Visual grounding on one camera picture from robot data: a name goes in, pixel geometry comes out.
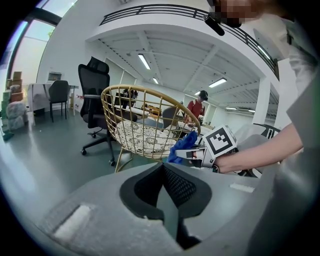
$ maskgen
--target gray sleeve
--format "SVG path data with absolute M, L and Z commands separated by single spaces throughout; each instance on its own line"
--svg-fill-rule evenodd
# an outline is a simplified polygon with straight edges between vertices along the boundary
M 320 148 L 320 72 L 287 110 L 303 147 Z

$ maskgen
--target black office chair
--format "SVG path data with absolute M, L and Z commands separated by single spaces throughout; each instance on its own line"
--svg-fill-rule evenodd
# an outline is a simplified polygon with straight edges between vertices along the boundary
M 103 142 L 108 142 L 112 155 L 109 164 L 111 166 L 114 166 L 115 155 L 111 144 L 111 140 L 113 139 L 107 126 L 105 113 L 101 102 L 101 93 L 106 87 L 109 86 L 110 83 L 110 76 L 108 74 L 109 66 L 106 63 L 92 57 L 88 65 L 79 65 L 78 73 L 80 84 L 82 87 L 82 93 L 84 95 L 84 101 L 83 106 L 80 110 L 80 115 L 82 119 L 88 124 L 88 128 L 92 129 L 100 127 L 101 130 L 106 130 L 106 136 L 84 145 L 81 150 L 81 154 L 86 155 L 87 148 Z M 124 112 L 123 118 L 130 120 L 130 113 Z M 138 119 L 136 115 L 134 115 L 132 118 L 134 122 Z M 88 134 L 95 138 L 96 134 L 101 130 Z
M 67 119 L 67 101 L 69 95 L 69 84 L 67 81 L 56 80 L 49 88 L 49 101 L 50 101 L 50 117 L 52 123 L 54 122 L 54 115 L 52 110 L 52 104 L 61 103 L 61 116 L 64 103 L 64 115 Z

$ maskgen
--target fluorescent light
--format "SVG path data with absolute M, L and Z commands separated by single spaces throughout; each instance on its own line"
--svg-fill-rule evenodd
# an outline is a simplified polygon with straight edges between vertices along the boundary
M 226 81 L 227 81 L 227 79 L 221 78 L 218 81 L 214 82 L 213 84 L 210 84 L 209 87 L 212 88 L 212 87 L 221 85 L 221 84 L 225 83 Z
M 144 64 L 144 66 L 146 67 L 147 70 L 150 70 L 150 66 L 145 58 L 145 56 L 143 54 L 138 54 L 140 60 L 142 61 L 142 63 Z
M 268 56 L 268 54 L 258 45 L 258 49 L 269 59 L 269 60 L 271 60 L 270 59 L 270 57 Z

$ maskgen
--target gold metal chair frame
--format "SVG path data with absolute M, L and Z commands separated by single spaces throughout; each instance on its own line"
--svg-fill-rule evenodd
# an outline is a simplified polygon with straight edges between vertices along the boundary
M 139 93 L 143 93 L 142 97 L 139 95 L 138 98 L 131 99 L 130 94 L 128 97 L 122 97 L 121 91 L 128 89 L 129 92 L 131 90 L 138 91 Z M 159 102 L 154 102 L 150 100 L 146 100 L 146 97 L 153 96 L 159 98 Z M 119 105 L 115 105 L 115 99 L 118 98 Z M 182 132 L 197 132 L 197 135 L 200 135 L 201 126 L 198 119 L 192 114 L 192 112 L 183 106 L 180 102 L 176 101 L 175 99 L 160 93 L 156 90 L 152 90 L 149 88 L 145 88 L 138 85 L 126 85 L 126 84 L 119 84 L 109 86 L 103 90 L 101 94 L 101 101 L 103 105 L 105 120 L 108 126 L 108 129 L 112 135 L 112 137 L 121 144 L 121 152 L 118 157 L 118 161 L 115 167 L 115 172 L 119 172 L 122 168 L 129 163 L 133 159 L 133 154 L 137 154 L 143 157 L 151 158 L 157 162 L 161 162 L 163 158 L 168 157 L 170 153 L 170 148 L 178 140 L 184 140 L 181 138 Z M 142 123 L 133 122 L 133 115 L 137 114 L 137 108 L 131 107 L 131 101 L 135 101 L 136 105 L 138 103 L 142 103 L 141 109 L 138 112 L 142 112 L 141 116 L 143 118 Z M 128 108 L 123 109 L 123 103 L 126 102 Z M 162 116 L 157 116 L 157 118 L 153 118 L 156 121 L 156 127 L 149 126 L 145 124 L 145 116 L 148 116 L 148 112 L 145 109 L 146 104 L 152 104 L 153 106 L 158 106 L 160 109 L 160 113 L 163 113 L 165 109 L 174 107 L 175 113 L 172 118 L 165 118 Z M 188 119 L 185 118 L 183 120 L 183 127 L 179 129 L 173 129 L 174 125 L 176 125 L 179 121 L 177 119 L 177 113 L 179 110 L 182 110 L 185 115 L 188 115 L 192 119 L 192 127 L 191 130 L 186 130 L 185 127 L 188 122 Z M 124 118 L 124 113 L 129 113 L 130 119 Z M 164 125 L 164 120 L 171 121 L 171 125 L 168 127 L 160 127 Z M 131 159 L 124 163 L 122 166 L 119 166 L 121 161 L 121 156 L 124 151 L 129 151 L 132 153 Z

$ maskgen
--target person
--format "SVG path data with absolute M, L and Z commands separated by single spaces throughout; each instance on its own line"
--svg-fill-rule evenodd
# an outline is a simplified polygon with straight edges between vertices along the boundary
M 317 53 L 307 41 L 308 36 L 305 31 L 278 5 L 276 0 L 214 0 L 214 5 L 215 11 L 220 11 L 221 17 L 236 19 L 239 22 L 247 19 L 257 19 L 263 13 L 277 15 L 282 18 L 288 31 L 289 60 L 291 68 L 296 75 L 298 93 L 301 95 L 310 84 L 312 85 L 312 90 L 315 88 L 315 76 L 319 77 Z M 302 100 L 299 100 L 302 98 L 301 96 L 288 110 L 288 115 L 291 112 L 291 116 L 289 115 L 291 120 L 294 110 L 298 111 L 298 107 L 294 105 L 299 103 L 301 106 L 302 104 Z M 300 126 L 299 121 L 296 121 L 295 125 Z M 293 123 L 289 124 L 274 138 L 262 145 L 232 155 L 222 155 L 216 159 L 215 165 L 218 166 L 220 173 L 228 173 L 259 168 L 282 161 L 303 148 L 300 137 L 302 132 L 299 135 L 295 125 Z M 314 138 L 313 140 L 315 141 L 308 141 L 308 143 L 313 143 L 314 145 L 319 143 L 319 138 Z
M 196 100 L 191 100 L 188 104 L 188 109 L 194 114 L 195 118 L 199 118 L 200 115 L 204 116 L 206 107 L 202 105 L 202 102 L 208 100 L 208 93 L 205 90 L 200 91 Z M 192 122 L 190 116 L 186 116 L 188 122 Z

